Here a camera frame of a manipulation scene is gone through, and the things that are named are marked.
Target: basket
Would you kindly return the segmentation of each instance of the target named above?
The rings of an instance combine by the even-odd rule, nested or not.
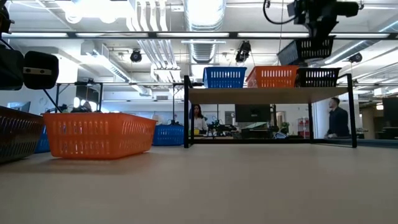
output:
[[[207,67],[203,71],[206,88],[243,88],[246,67]]]
[[[33,154],[43,125],[41,116],[0,106],[0,163]]]
[[[44,114],[51,154],[118,159],[151,147],[156,121],[124,113]]]
[[[295,87],[336,87],[341,68],[300,68]]]
[[[246,79],[248,88],[293,88],[298,66],[256,66]]]
[[[184,144],[184,126],[158,125],[155,127],[153,146],[180,146]]]
[[[35,153],[43,152],[50,152],[49,139],[47,138],[47,129],[45,128],[45,126],[35,149]]]
[[[299,65],[310,59],[324,59],[331,55],[333,39],[328,37],[320,44],[315,44],[312,39],[297,39],[278,53],[281,65]]]

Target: shelf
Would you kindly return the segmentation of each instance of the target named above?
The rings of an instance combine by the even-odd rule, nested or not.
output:
[[[347,91],[344,87],[189,89],[189,100],[194,104],[301,104],[315,103]]]

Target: fluorescent light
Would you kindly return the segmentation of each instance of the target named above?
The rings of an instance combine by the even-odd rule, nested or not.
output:
[[[4,38],[24,38],[24,37],[31,37],[31,38],[39,38],[39,37],[47,37],[47,38],[54,38],[54,37],[68,37],[67,33],[64,32],[13,32],[12,34],[3,33],[2,36]]]
[[[225,44],[225,40],[181,40],[181,44]]]
[[[161,32],[157,34],[158,37],[209,37],[209,38],[218,38],[218,37],[229,37],[229,33],[225,32]]]
[[[104,85],[124,86],[130,85],[130,83],[103,83]]]
[[[114,37],[114,38],[131,38],[131,37],[139,37],[145,38],[148,37],[148,33],[142,32],[84,32],[84,33],[76,33],[77,37]]]
[[[280,32],[267,32],[267,33],[251,33],[251,32],[242,32],[238,33],[238,37],[244,38],[276,38],[276,37],[283,37],[283,38],[304,38],[308,37],[308,33],[280,33]]]
[[[386,38],[389,34],[330,33],[330,35],[335,35],[337,38]]]
[[[136,83],[137,85],[172,86],[173,83]]]
[[[104,103],[128,102],[128,100],[103,100]]]
[[[364,6],[363,9],[380,9],[380,10],[391,10],[397,9],[396,7],[382,7],[382,6]]]

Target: black plastic basket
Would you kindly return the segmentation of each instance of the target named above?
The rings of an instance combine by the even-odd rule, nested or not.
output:
[[[322,43],[317,43],[313,39],[297,39],[278,53],[281,65],[301,65],[306,60],[315,58],[327,58],[331,55],[333,39],[331,36]]]
[[[0,163],[33,154],[43,126],[41,116],[0,106]]]
[[[294,87],[336,87],[341,68],[299,68]]]

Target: dark jacket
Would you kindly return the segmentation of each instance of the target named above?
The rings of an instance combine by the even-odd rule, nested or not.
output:
[[[338,137],[349,136],[347,111],[337,107],[334,111],[329,112],[328,134],[336,134]]]

